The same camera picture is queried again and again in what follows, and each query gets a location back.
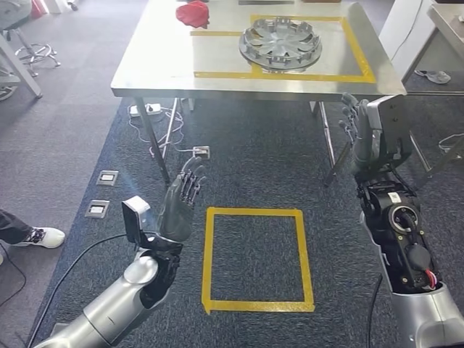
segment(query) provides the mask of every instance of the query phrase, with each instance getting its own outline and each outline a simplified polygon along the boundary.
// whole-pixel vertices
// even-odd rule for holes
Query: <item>person's leg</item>
[[[17,244],[25,240],[32,231],[19,218],[0,209],[0,239],[8,244]]]
[[[63,244],[65,234],[51,227],[32,227],[13,214],[0,210],[0,239],[17,247],[37,245],[56,248]]]

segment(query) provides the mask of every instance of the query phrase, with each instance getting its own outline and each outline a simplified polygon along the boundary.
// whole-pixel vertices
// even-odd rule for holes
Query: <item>red wire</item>
[[[433,278],[433,275],[432,275],[432,273],[430,272],[430,270],[426,270],[426,274],[427,274],[427,277],[429,277],[429,281],[430,282],[430,287],[431,288],[435,288],[435,285],[435,280]]]

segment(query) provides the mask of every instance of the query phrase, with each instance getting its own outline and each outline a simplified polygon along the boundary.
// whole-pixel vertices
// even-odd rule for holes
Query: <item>table leg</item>
[[[333,167],[330,168],[330,171],[326,176],[326,179],[324,182],[325,187],[328,187],[333,180],[336,176],[336,174],[343,166],[345,160],[348,158],[349,154],[349,150],[352,148],[352,144],[349,141],[347,141],[346,144],[342,150],[342,153],[336,159],[336,162],[333,165]]]
[[[174,98],[174,104],[172,106],[172,111],[171,113],[171,120],[169,120],[169,126],[167,127],[167,133],[166,133],[166,140],[164,143],[164,147],[162,148],[162,158],[164,162],[166,162],[166,156],[167,155],[167,148],[169,147],[169,139],[171,138],[171,134],[172,132],[172,125],[174,123],[174,118],[176,118],[176,112],[177,111],[177,105],[182,104],[180,98]]]
[[[322,101],[318,101],[319,108],[321,110],[321,116],[322,117],[322,125],[324,126],[324,135],[326,137],[326,144],[329,152],[329,161],[330,168],[333,168],[335,165],[335,156],[333,156],[333,147],[332,146],[332,140],[330,139],[330,131],[329,124],[327,123],[327,115],[326,114],[326,108],[324,107]]]
[[[189,109],[190,111],[193,111],[195,109],[195,99],[189,98],[188,101],[189,101]]]
[[[318,101],[309,102],[309,108],[311,109],[311,115],[312,115],[312,117],[317,117],[320,111],[319,102]]]
[[[11,47],[2,35],[0,35],[0,53],[3,53],[14,73],[25,83],[31,93],[34,94],[36,98],[41,98],[43,96],[41,88],[27,72],[23,63],[16,57]]]
[[[419,145],[416,140],[416,137],[411,131],[409,131],[409,137],[411,139],[411,143],[413,143],[413,147],[414,148],[414,150],[416,150],[416,153],[417,153],[417,156],[419,156],[419,160],[423,166],[423,169],[425,169],[426,172],[429,172],[432,168],[430,167],[430,165],[429,164],[426,156],[420,149]]]
[[[164,163],[162,155],[161,154],[161,151],[158,146],[158,142],[158,140],[156,140],[156,136],[155,135],[155,131],[153,130],[152,123],[149,119],[149,115],[146,113],[146,109],[145,109],[145,102],[143,101],[143,98],[135,98],[135,104],[137,105],[137,108],[138,109],[138,111],[140,113],[140,120],[142,120],[142,124],[143,124],[143,128],[145,129],[146,134],[150,139],[150,143],[152,144],[152,152],[153,153],[153,156],[155,157],[156,162],[158,162],[158,164],[159,165],[161,169],[161,173],[162,177],[164,179],[164,182],[169,185],[171,183],[169,174],[167,173],[167,170],[166,169],[166,164]]]
[[[455,159],[459,151],[464,149],[464,136],[462,136],[459,140],[458,140],[454,146],[450,148],[448,152],[447,152],[444,156],[441,158],[436,165],[427,170],[427,172],[422,178],[420,178],[417,185],[415,187],[416,189],[419,189],[424,184],[426,184],[429,179],[432,178],[435,174],[438,173],[439,171],[444,168],[446,164],[450,162],[453,159]]]

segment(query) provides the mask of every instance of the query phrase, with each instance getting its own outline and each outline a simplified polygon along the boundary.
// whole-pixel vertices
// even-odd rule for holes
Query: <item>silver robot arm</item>
[[[342,101],[352,139],[361,224],[379,256],[403,348],[464,347],[464,319],[441,281],[415,192],[395,168],[411,154],[403,96]]]
[[[122,203],[127,238],[138,251],[119,279],[86,306],[66,328],[36,348],[115,347],[165,303],[180,265],[183,244],[192,233],[195,197],[204,168],[192,157],[169,187],[158,221],[147,237],[150,206],[139,196]]]

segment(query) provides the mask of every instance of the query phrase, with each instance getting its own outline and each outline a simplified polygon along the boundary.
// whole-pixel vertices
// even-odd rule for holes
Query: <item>table surface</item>
[[[464,17],[464,4],[433,4],[429,16],[461,58],[464,59],[464,23],[458,17]]]
[[[340,101],[406,94],[359,4],[239,5],[207,3],[207,29],[186,26],[181,3],[150,0],[115,74],[115,96]],[[321,57],[303,72],[270,73],[238,50],[240,34],[257,18],[290,17],[313,25]]]

